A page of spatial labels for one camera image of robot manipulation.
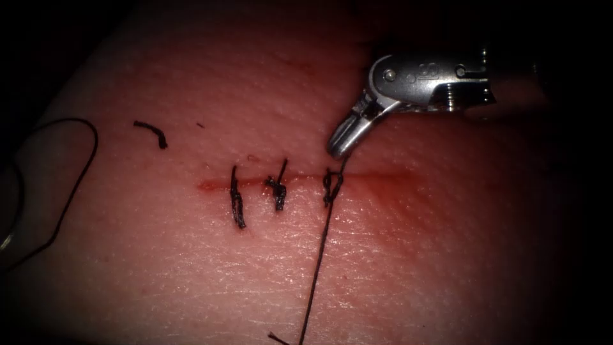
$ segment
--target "skin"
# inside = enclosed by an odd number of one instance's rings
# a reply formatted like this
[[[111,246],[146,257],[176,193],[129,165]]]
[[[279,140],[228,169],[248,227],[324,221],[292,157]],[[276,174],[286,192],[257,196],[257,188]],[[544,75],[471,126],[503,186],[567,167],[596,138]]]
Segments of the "skin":
[[[344,4],[284,6],[147,5],[104,42],[41,120],[90,120],[97,156],[57,241],[3,278],[6,310],[106,344],[274,344],[270,331],[298,343],[321,180],[340,167],[324,143],[389,27]],[[571,211],[568,180],[546,173],[552,150],[534,139],[548,131],[443,114],[383,122],[347,163],[305,343],[538,339]],[[25,216],[2,263],[49,237],[92,145],[76,123],[25,143]],[[276,212],[262,182],[285,157]]]

